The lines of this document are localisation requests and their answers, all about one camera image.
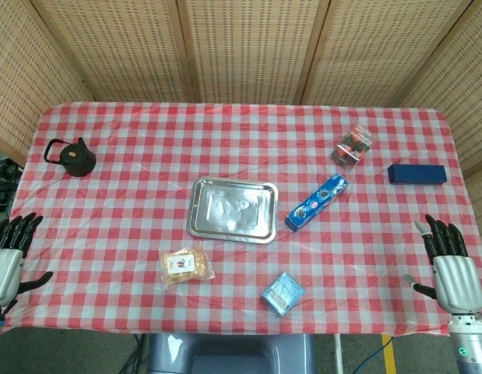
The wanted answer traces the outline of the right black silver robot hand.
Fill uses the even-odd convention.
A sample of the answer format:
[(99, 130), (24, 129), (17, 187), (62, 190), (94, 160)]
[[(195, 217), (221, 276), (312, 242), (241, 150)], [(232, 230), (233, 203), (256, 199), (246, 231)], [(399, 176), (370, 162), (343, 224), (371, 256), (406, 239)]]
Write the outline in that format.
[(477, 267), (469, 257), (461, 231), (425, 216), (415, 226), (424, 242), (434, 279), (432, 287), (423, 285), (409, 274), (403, 276), (415, 292), (434, 299), (451, 315), (469, 315), (482, 309), (482, 287)]

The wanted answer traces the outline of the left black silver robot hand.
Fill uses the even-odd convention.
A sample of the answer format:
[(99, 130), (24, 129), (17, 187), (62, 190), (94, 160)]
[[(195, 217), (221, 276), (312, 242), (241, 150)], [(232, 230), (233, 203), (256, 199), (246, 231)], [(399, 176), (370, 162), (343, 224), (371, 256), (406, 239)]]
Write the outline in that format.
[(26, 256), (42, 220), (41, 215), (29, 213), (0, 221), (0, 322), (17, 303), (18, 295), (42, 287), (53, 276), (47, 271), (36, 280), (22, 280)]

